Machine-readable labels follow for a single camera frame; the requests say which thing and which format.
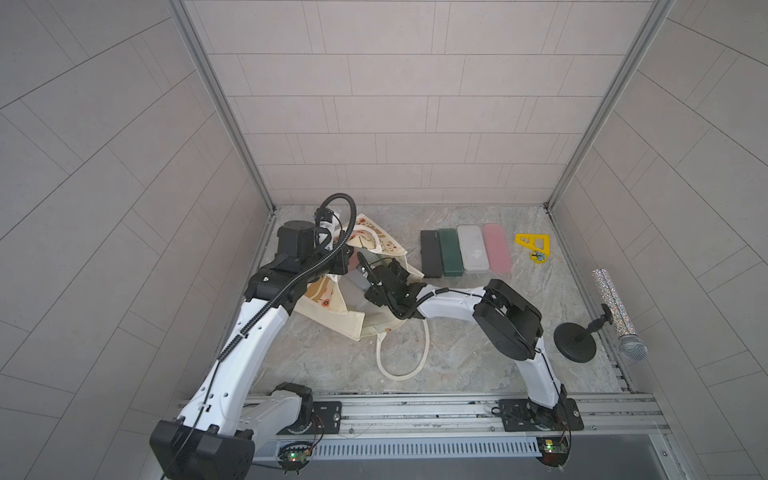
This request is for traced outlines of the floral canvas tote bag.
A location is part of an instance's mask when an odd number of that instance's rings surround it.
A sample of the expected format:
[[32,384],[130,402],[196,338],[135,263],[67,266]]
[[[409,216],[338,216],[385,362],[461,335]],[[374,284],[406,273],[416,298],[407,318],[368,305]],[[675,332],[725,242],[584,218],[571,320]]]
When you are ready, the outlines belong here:
[[382,375],[393,381],[411,379],[426,364],[430,345],[429,328],[424,328],[424,350],[415,370],[394,375],[384,368],[381,361],[383,340],[405,321],[397,319],[387,307],[376,306],[365,298],[370,284],[358,270],[358,253],[362,252],[371,264],[378,260],[397,260],[410,273],[409,283],[421,282],[424,274],[409,265],[407,250],[364,214],[356,217],[353,235],[347,244],[354,248],[348,273],[344,276],[326,274],[310,284],[295,311],[355,341],[375,337],[376,361]]

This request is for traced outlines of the dark green pencil case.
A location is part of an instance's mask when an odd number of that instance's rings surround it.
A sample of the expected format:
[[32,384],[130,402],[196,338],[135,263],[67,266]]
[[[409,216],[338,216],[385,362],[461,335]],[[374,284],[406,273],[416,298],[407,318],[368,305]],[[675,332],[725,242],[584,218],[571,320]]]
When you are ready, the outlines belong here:
[[459,277],[464,274],[464,265],[460,250],[460,242],[456,229],[439,229],[440,255],[443,275]]

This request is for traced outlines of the black pencil case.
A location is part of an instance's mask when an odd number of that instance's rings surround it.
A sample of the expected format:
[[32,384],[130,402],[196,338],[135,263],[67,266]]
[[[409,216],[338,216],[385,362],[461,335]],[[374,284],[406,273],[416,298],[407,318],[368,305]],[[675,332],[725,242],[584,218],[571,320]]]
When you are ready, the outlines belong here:
[[443,265],[439,233],[437,230],[420,232],[421,267],[425,278],[441,278]]

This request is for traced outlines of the white grey pencil case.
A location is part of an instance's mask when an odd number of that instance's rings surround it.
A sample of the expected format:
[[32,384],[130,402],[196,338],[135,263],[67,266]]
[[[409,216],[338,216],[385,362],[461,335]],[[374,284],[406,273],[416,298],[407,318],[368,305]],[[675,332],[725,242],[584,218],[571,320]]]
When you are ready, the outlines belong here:
[[465,272],[487,272],[490,264],[481,228],[478,225],[459,225],[456,230]]

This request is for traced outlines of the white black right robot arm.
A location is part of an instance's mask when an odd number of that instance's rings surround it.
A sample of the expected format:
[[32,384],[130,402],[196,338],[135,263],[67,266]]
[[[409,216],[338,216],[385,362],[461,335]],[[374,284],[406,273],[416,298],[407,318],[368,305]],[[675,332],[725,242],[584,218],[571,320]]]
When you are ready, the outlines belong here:
[[527,392],[525,404],[508,415],[541,430],[568,425],[567,391],[546,353],[541,313],[500,279],[484,287],[460,289],[410,283],[396,260],[371,265],[357,255],[357,269],[370,287],[365,298],[386,307],[399,320],[450,318],[475,322],[490,343],[517,365]]

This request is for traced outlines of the pink pencil case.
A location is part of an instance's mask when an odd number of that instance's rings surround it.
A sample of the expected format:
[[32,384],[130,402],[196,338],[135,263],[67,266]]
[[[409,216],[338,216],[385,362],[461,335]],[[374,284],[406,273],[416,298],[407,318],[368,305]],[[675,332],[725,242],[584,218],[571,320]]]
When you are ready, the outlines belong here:
[[512,270],[512,261],[503,226],[489,223],[483,225],[481,231],[490,270],[499,275],[509,274]]

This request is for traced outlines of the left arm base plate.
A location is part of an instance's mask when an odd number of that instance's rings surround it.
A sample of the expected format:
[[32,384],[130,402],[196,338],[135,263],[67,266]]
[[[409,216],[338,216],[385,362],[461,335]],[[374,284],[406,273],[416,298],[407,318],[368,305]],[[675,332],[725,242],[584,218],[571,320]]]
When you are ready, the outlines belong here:
[[311,419],[306,425],[291,425],[282,429],[280,435],[335,435],[340,431],[342,403],[339,401],[320,401],[313,404]]

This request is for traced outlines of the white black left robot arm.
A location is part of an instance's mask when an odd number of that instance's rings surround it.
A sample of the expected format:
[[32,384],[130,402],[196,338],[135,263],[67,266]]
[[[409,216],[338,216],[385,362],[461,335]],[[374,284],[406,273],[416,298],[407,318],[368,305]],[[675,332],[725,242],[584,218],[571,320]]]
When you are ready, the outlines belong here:
[[311,388],[283,382],[241,423],[266,354],[310,284],[343,274],[350,233],[322,209],[314,221],[289,221],[278,251],[249,280],[232,334],[199,390],[173,420],[161,420],[149,444],[163,479],[243,479],[256,451],[283,430],[319,430]]

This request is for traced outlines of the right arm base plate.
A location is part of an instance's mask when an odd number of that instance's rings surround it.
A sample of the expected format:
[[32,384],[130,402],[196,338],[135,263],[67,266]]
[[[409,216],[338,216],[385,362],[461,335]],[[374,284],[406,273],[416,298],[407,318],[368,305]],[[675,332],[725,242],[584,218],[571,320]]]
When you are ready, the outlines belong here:
[[528,399],[502,399],[492,408],[502,420],[506,432],[583,431],[584,422],[576,401],[566,398],[553,409],[539,406]]

